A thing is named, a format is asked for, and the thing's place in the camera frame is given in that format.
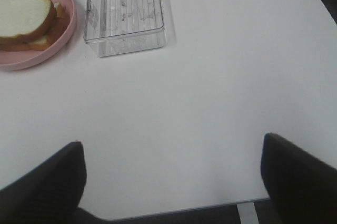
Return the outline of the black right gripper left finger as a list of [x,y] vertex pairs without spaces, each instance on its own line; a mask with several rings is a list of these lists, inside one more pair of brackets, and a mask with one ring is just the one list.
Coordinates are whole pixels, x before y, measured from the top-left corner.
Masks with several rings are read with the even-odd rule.
[[1,189],[1,223],[105,223],[79,208],[85,185],[83,146],[71,142]]

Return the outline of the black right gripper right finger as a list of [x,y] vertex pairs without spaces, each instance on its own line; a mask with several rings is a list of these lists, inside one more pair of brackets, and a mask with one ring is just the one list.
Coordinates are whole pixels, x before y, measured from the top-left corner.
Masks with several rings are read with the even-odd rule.
[[336,223],[336,169],[276,133],[264,136],[261,177],[284,223]]

